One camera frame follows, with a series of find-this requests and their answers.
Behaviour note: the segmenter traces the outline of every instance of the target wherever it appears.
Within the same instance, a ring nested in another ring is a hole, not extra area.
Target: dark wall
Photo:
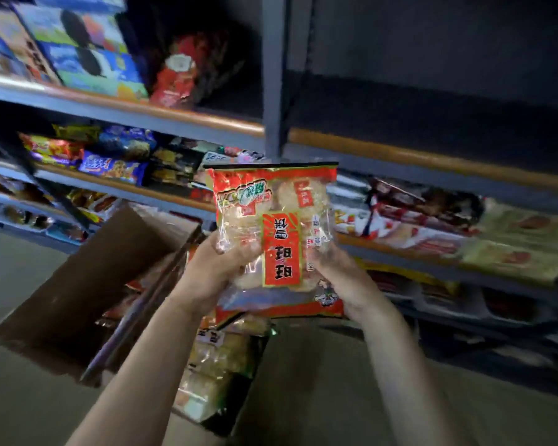
[[[225,2],[260,35],[260,0]],[[310,2],[291,0],[290,69]],[[312,71],[558,107],[558,0],[318,0]]]

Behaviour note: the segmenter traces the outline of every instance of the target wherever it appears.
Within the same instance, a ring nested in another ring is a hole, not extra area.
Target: floor
[[[0,234],[0,319],[67,256]],[[481,445],[558,446],[558,398],[433,364],[456,412]],[[0,348],[0,446],[57,446],[99,395]],[[175,416],[165,446],[218,444]],[[394,444],[363,343],[314,328],[282,330],[236,426],[243,445]]]

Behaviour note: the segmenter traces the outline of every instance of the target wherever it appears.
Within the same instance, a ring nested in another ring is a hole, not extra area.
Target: cardboard box
[[[0,345],[52,374],[71,375],[78,381],[109,336],[95,322],[123,299],[124,285],[199,232],[197,222],[152,212],[120,207],[0,323]]]

